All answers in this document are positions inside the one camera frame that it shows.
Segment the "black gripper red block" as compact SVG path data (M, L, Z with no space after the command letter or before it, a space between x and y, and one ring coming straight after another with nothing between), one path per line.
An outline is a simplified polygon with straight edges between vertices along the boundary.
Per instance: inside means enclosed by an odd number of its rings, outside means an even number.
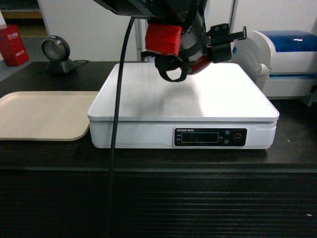
M148 20L145 57L155 58L155 67L165 81L183 82L189 64L194 64L203 55L213 63L229 61L232 58L231 42L246 38L246 26L240 32L230 33L229 24L219 24L206 33L204 11L192 9L182 22ZM179 78L171 79L167 73L176 69L181 69L181 74Z

